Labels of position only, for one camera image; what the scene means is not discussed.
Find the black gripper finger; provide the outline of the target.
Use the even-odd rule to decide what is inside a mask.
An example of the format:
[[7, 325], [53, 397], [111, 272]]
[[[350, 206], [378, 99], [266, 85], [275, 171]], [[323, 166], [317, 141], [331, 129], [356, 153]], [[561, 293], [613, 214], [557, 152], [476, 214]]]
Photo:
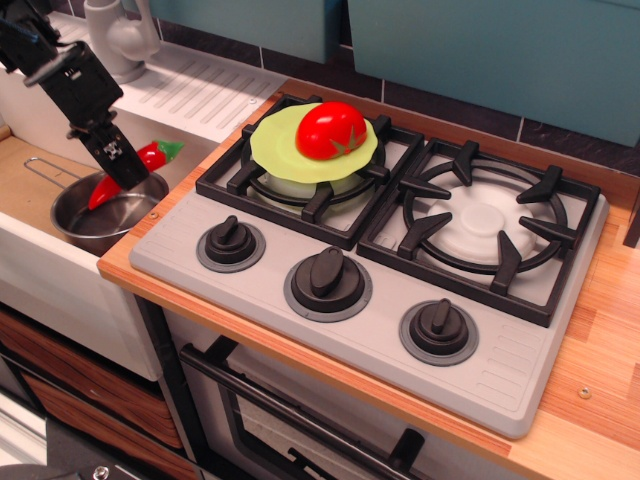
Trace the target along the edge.
[[82, 134], [82, 143], [122, 189], [130, 190], [148, 178], [143, 161], [116, 125], [97, 125]]

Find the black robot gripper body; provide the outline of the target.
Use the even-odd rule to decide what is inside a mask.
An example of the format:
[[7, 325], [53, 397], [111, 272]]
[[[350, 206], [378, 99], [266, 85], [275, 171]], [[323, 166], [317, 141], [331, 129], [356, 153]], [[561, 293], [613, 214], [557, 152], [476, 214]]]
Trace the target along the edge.
[[123, 96], [89, 45], [75, 42], [26, 77], [27, 87], [39, 85], [69, 121], [75, 135], [114, 136], [111, 110]]

